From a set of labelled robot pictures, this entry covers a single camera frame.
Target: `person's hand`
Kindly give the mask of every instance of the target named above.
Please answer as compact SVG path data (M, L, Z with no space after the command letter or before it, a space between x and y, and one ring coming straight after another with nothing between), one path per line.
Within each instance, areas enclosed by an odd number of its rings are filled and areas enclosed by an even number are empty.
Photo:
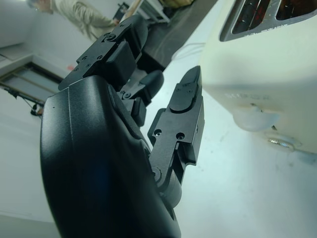
M116 18L113 20L113 22L114 22L115 26L117 26L120 23L120 21L118 19L116 19Z

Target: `toaster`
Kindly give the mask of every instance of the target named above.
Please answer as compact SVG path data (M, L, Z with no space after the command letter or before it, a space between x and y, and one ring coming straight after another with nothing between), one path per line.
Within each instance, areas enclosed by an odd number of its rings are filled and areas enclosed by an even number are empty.
M243 130L317 153L317 3L226 0L206 42L203 88Z

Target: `toaster slot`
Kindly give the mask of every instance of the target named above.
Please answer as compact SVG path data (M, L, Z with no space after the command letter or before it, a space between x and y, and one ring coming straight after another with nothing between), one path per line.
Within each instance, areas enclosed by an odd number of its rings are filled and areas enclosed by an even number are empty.
M269 0L246 0L232 33L238 34L260 25L264 19L269 2Z
M289 18L306 15L317 9L317 0L282 0L276 19L286 20Z

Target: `table surface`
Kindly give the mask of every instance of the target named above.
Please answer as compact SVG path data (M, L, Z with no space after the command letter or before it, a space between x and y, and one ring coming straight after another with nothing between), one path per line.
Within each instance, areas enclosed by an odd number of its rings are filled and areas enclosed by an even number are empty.
M219 0L185 44L205 42L225 0ZM164 72L148 106L146 135L176 83L198 65L201 49L185 48ZM241 130L203 91L205 129L197 166L188 166L175 213L183 238L317 237L317 157L282 152Z

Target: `robotic hand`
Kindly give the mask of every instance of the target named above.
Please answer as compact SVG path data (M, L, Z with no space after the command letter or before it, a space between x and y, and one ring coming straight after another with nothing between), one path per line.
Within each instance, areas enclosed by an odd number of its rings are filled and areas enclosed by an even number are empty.
M181 237L173 207L204 128L200 68L159 110L150 151L139 127L163 75L128 82L146 38L142 18L128 18L91 45L45 104L41 168L63 238Z

